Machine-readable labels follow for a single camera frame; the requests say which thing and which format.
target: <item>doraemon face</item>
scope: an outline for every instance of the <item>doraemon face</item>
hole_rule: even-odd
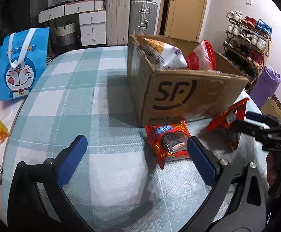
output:
[[[5,81],[8,88],[12,91],[19,91],[31,88],[35,80],[35,67],[32,61],[25,57],[24,60],[12,68],[10,64],[6,68]]]

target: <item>red bag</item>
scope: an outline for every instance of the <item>red bag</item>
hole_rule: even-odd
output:
[[[210,42],[203,40],[186,58],[187,69],[216,70],[216,57]]]
[[[170,125],[145,126],[148,142],[163,170],[166,162],[189,158],[186,142],[191,134],[185,121]]]
[[[246,104],[249,98],[244,98],[243,100],[231,105],[223,113],[214,117],[209,125],[206,127],[208,132],[211,132],[216,127],[221,127],[222,132],[226,134],[229,144],[232,150],[236,150],[239,143],[240,133],[234,132],[232,130],[232,123],[236,119],[244,120],[246,113]]]

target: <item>silver suitcase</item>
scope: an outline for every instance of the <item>silver suitcase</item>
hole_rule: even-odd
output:
[[[127,45],[131,0],[107,0],[106,43]]]
[[[132,0],[130,34],[154,35],[158,4],[154,1]]]

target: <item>blue gripper pad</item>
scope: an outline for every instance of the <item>blue gripper pad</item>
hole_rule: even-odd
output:
[[[69,183],[73,173],[79,165],[79,162],[87,151],[87,147],[87,138],[85,136],[78,135],[73,143],[68,148],[64,149],[66,151],[66,157],[61,162],[56,172],[56,182],[59,187]]]
[[[258,114],[250,111],[246,112],[246,118],[260,123],[265,123],[266,121],[266,116],[264,114]]]
[[[188,151],[205,184],[214,187],[217,179],[216,170],[205,153],[192,138],[188,139],[186,143],[186,150]]]

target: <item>sf logo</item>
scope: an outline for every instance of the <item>sf logo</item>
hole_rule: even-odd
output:
[[[194,93],[197,87],[197,80],[191,82],[181,81],[173,83],[163,81],[157,89],[157,97],[152,106],[154,110],[171,110],[185,104]]]

